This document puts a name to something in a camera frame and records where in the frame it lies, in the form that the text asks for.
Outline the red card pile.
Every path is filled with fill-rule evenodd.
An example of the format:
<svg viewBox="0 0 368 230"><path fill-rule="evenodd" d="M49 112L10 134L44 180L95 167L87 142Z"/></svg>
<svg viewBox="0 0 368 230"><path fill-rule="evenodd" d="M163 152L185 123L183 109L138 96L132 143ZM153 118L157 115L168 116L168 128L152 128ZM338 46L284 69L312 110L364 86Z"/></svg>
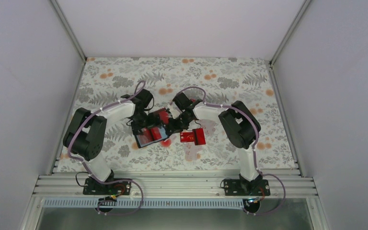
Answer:
<svg viewBox="0 0 368 230"><path fill-rule="evenodd" d="M143 148L152 142L149 130L138 133L137 135L135 135L135 138L139 148Z"/></svg>

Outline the black leather card holder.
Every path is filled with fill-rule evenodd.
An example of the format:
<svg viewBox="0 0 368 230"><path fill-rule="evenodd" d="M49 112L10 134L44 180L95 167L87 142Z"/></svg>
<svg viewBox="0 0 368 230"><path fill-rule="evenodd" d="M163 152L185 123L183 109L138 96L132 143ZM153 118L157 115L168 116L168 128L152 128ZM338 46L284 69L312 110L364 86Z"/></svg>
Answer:
<svg viewBox="0 0 368 230"><path fill-rule="evenodd" d="M144 126L131 122L131 130L139 149L168 139L173 133L164 124Z"/></svg>

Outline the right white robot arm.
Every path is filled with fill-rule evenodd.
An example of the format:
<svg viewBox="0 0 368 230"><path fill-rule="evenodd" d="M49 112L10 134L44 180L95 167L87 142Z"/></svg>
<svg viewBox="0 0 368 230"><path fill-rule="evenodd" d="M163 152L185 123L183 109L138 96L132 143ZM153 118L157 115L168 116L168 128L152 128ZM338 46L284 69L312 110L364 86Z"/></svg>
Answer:
<svg viewBox="0 0 368 230"><path fill-rule="evenodd" d="M260 125L241 101L231 105L219 105L190 101L186 107L178 106L181 113L169 118L165 125L168 135L188 129L195 120L210 120L220 123L233 146L237 148L240 159L240 188L246 195L254 194L263 176L257 167L255 145L259 139Z"/></svg>

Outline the red card with stripe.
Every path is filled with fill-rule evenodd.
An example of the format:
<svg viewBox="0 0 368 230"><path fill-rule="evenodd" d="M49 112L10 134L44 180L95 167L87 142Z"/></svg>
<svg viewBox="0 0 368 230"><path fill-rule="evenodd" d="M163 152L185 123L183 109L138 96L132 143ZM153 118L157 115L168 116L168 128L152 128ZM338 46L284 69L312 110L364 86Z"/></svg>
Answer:
<svg viewBox="0 0 368 230"><path fill-rule="evenodd" d="M164 127L153 127L150 129L151 140L155 142L159 142L167 139L169 136L166 133Z"/></svg>

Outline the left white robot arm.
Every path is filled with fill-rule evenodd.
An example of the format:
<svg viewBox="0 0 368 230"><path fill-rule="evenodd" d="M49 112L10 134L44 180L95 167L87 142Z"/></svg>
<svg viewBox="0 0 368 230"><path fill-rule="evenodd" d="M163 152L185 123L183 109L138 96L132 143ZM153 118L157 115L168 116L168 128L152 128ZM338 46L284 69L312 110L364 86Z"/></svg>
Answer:
<svg viewBox="0 0 368 230"><path fill-rule="evenodd" d="M132 101L113 103L97 111L77 109L63 137L69 157L83 164L89 179L102 194L110 193L114 183L122 182L114 178L114 172L101 154L105 133L109 126L126 118L131 120L133 135L140 148L168 138L160 116L147 114L143 105Z"/></svg>

